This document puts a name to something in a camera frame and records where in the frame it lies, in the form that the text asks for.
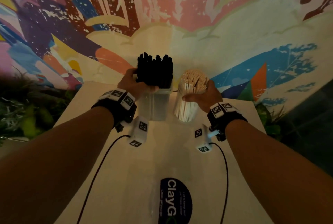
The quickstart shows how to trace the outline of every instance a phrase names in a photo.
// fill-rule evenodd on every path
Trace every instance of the white table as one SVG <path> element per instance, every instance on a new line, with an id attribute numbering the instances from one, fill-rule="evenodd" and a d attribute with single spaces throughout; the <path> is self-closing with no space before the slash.
<path id="1" fill-rule="evenodd" d="M 114 85 L 86 82 L 57 125 L 86 112 L 102 93 L 115 88 Z M 203 154 L 195 149 L 198 142 L 193 137 L 193 130 L 201 123 L 209 125 L 209 121 L 202 111 L 191 123 L 178 121 L 172 113 L 175 97 L 176 93 L 170 96 L 166 121 L 150 121 L 144 145 L 135 148 L 123 138 L 112 147 L 94 182 L 80 224 L 158 223 L 156 211 L 153 217 L 151 211 L 158 210 L 160 180 L 166 177 L 177 178 L 189 189 L 193 202 L 189 223 L 220 223 L 226 191 L 223 156 L 217 146 Z M 252 102 L 227 101 L 235 105 L 249 123 L 264 132 Z M 76 223 L 106 150 L 128 130 L 124 129 L 122 133 L 111 131 L 92 172 L 56 224 Z M 217 142 L 216 138 L 213 141 L 223 149 L 229 169 L 229 195 L 223 223 L 273 223 L 244 180 L 228 142 Z"/>

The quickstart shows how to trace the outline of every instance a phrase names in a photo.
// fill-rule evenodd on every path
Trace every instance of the person's right arm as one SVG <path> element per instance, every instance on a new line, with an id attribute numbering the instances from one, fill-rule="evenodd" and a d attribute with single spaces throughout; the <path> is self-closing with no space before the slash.
<path id="1" fill-rule="evenodd" d="M 209 112 L 222 97 L 210 81 L 204 94 L 184 100 Z M 246 121 L 230 122 L 225 134 L 245 180 L 275 224 L 333 223 L 329 175 Z"/>

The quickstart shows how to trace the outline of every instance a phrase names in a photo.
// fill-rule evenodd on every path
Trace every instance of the wire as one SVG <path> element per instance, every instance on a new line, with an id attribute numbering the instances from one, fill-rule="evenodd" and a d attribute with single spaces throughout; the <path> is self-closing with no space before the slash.
<path id="1" fill-rule="evenodd" d="M 85 206 L 86 206 L 86 203 L 87 203 L 87 200 L 88 200 L 88 197 L 89 197 L 89 194 L 90 194 L 91 188 L 93 187 L 93 184 L 94 184 L 95 178 L 97 177 L 97 174 L 98 174 L 98 172 L 100 171 L 100 168 L 102 167 L 102 164 L 103 164 L 103 162 L 104 162 L 104 160 L 105 160 L 105 158 L 106 158 L 106 155 L 108 154 L 108 152 L 110 151 L 110 149 L 112 148 L 112 146 L 113 146 L 113 145 L 114 145 L 119 139 L 121 139 L 121 138 L 123 138 L 123 137 L 128 137 L 128 138 L 130 138 L 131 136 L 130 136 L 130 135 L 122 135 L 121 137 L 117 138 L 117 139 L 111 144 L 111 146 L 108 148 L 108 150 L 106 151 L 106 153 L 105 153 L 105 155 L 104 155 L 104 157 L 103 157 L 103 159 L 102 159 L 100 165 L 98 166 L 98 169 L 97 169 L 97 171 L 96 171 L 96 173 L 95 173 L 95 175 L 94 175 L 94 178 L 93 178 L 93 180 L 91 181 L 91 184 L 90 184 L 90 187 L 89 187 L 88 193 L 87 193 L 87 195 L 86 195 L 86 199 L 84 200 L 84 203 L 83 203 L 83 206 L 82 206 L 81 213 L 80 213 L 80 215 L 79 215 L 79 218 L 78 218 L 77 224 L 80 223 L 80 220 L 81 220 L 81 217 L 82 217 L 82 214 L 83 214 L 83 210 L 84 210 L 84 208 L 85 208 Z"/>
<path id="2" fill-rule="evenodd" d="M 221 222 L 220 224 L 223 223 L 223 219 L 224 219 L 224 214 L 225 214 L 225 207 L 227 206 L 227 200 L 228 200 L 228 191 L 229 191 L 229 173 L 228 173 L 228 165 L 227 165 L 227 159 L 225 158 L 224 152 L 223 150 L 220 148 L 220 146 L 218 146 L 216 143 L 211 142 L 210 145 L 216 145 L 222 152 L 223 157 L 224 157 L 224 162 L 225 162 L 225 169 L 227 171 L 227 191 L 225 193 L 225 202 L 224 202 L 224 207 L 223 207 L 223 213 L 222 213 L 222 218 L 221 218 Z"/>

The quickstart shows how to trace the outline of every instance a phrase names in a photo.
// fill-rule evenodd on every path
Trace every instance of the clear square container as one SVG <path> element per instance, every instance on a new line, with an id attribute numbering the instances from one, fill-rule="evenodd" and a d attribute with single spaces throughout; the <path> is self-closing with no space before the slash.
<path id="1" fill-rule="evenodd" d="M 148 120 L 164 121 L 167 118 L 170 89 L 159 89 L 155 93 L 145 93 L 138 101 L 139 115 Z"/>

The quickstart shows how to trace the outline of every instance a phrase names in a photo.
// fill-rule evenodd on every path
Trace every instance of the green painted triangle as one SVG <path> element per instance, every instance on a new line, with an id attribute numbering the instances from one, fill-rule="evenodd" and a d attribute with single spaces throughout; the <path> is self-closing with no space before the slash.
<path id="1" fill-rule="evenodd" d="M 246 100 L 246 101 L 253 101 L 251 81 L 249 81 L 249 83 L 244 88 L 244 90 L 239 94 L 237 99 Z"/>

